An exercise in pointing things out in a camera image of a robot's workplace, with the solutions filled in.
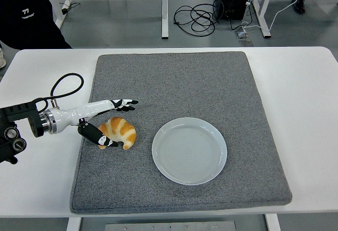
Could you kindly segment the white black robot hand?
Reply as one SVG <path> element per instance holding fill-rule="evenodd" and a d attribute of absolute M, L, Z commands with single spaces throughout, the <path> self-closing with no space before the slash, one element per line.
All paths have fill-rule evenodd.
<path fill-rule="evenodd" d="M 99 127 L 95 127 L 88 120 L 109 110 L 134 110 L 132 105 L 137 103 L 132 99 L 118 99 L 92 102 L 72 110 L 52 108 L 49 112 L 45 112 L 51 124 L 49 133 L 56 134 L 68 126 L 77 126 L 78 133 L 97 144 L 100 149 L 117 147 L 121 142 L 123 149 L 127 150 L 136 141 L 136 129 L 132 124 L 122 117 L 112 117 Z"/>

